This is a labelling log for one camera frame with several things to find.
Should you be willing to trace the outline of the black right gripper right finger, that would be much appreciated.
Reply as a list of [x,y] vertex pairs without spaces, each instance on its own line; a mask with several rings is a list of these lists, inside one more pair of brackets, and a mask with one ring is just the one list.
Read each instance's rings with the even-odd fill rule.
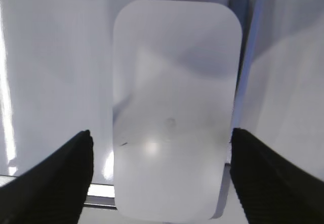
[[245,129],[233,129],[231,148],[231,180],[248,223],[323,223],[323,181]]

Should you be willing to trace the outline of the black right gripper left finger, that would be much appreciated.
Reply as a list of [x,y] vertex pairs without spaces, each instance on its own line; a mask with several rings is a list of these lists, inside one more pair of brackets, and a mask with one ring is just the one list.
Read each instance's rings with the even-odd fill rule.
[[77,133],[1,187],[1,223],[78,223],[94,172],[93,138]]

